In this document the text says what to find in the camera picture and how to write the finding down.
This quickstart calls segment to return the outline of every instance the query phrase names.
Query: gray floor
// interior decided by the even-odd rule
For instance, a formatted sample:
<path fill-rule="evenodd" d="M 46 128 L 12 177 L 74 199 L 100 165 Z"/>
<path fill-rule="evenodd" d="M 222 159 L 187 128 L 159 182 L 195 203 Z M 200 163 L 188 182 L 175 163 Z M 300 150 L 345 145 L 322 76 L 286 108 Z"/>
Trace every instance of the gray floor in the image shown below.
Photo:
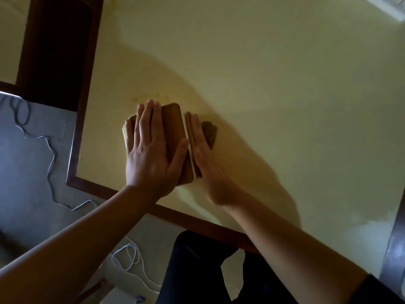
<path fill-rule="evenodd" d="M 27 131 L 50 136 L 51 145 L 57 152 L 50 178 L 55 188 L 55 199 L 70 206 L 79 205 L 87 199 L 102 203 L 99 198 L 65 185 L 76 113 L 40 104 L 32 104 L 31 107 Z M 8 99 L 5 100 L 0 107 L 0 230 L 27 248 L 38 245 L 92 210 L 92 206 L 88 205 L 72 212 L 53 203 L 46 182 L 51 159 L 52 154 L 43 138 L 25 139 L 21 130 L 15 127 Z M 181 231 L 180 227 L 145 216 L 128 234 L 139 245 L 146 273 L 153 281 L 162 283 L 173 243 Z M 117 249 L 127 242 L 122 240 Z M 243 258 L 244 253 L 239 250 L 225 261 L 222 272 L 226 284 L 242 286 Z M 125 252 L 119 255 L 119 259 L 127 264 Z M 144 278 L 141 264 L 134 265 L 131 272 Z M 145 296 L 148 303 L 155 302 L 156 295 L 148 291 L 138 277 L 114 266 L 110 256 L 97 276 L 104 276 L 133 296 Z M 231 298 L 238 293 L 233 286 L 229 286 L 228 290 Z"/>

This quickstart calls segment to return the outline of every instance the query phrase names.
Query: sleeve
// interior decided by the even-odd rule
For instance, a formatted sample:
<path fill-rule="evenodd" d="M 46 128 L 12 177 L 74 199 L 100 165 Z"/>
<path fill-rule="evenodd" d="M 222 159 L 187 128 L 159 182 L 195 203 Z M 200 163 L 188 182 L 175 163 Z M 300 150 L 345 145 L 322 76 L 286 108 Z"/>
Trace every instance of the sleeve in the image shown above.
<path fill-rule="evenodd" d="M 404 304 L 393 291 L 369 275 L 353 294 L 348 304 Z"/>

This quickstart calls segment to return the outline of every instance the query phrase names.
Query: person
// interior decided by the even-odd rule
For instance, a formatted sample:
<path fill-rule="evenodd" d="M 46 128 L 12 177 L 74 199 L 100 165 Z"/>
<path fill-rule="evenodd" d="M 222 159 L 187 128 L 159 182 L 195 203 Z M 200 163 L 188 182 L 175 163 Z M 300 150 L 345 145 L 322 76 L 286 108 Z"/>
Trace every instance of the person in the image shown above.
<path fill-rule="evenodd" d="M 246 252 L 235 303 L 402 303 L 362 268 L 282 219 L 239 188 L 208 147 L 191 116 L 193 154 L 210 200 L 244 229 L 261 256 Z M 73 303 L 115 245 L 169 194 L 189 141 L 169 163 L 159 102 L 140 104 L 128 134 L 126 186 L 94 211 L 0 270 L 3 303 Z M 185 231 L 177 238 L 158 303 L 230 303 L 222 262 L 230 245 Z"/>

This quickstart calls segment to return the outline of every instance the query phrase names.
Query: leg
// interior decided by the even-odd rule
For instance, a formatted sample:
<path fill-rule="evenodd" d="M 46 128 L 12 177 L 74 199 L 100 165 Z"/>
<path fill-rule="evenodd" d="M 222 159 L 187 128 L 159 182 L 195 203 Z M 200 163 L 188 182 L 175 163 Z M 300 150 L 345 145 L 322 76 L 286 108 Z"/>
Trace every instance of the leg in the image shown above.
<path fill-rule="evenodd" d="M 192 231 L 176 239 L 157 304 L 231 303 L 221 265 L 237 248 Z"/>
<path fill-rule="evenodd" d="M 245 252 L 243 287 L 233 303 L 298 304 L 265 259 Z"/>

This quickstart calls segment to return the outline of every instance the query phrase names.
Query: hand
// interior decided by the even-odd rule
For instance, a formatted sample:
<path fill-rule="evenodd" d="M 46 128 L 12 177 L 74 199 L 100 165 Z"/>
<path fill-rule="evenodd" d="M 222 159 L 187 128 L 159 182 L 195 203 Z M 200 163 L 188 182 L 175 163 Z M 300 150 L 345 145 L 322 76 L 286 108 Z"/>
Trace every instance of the hand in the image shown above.
<path fill-rule="evenodd" d="M 197 114 L 190 115 L 193 133 L 192 151 L 196 164 L 200 168 L 202 180 L 208 197 L 214 204 L 227 206 L 235 200 L 233 197 L 242 191 L 224 172 L 205 140 Z"/>
<path fill-rule="evenodd" d="M 125 122 L 127 132 L 127 185 L 139 187 L 153 197 L 154 202 L 175 188 L 188 152 L 188 140 L 184 138 L 176 149 L 171 163 L 166 159 L 165 134 L 162 123 L 162 107 L 150 99 L 146 105 L 138 105 L 135 128 Z"/>

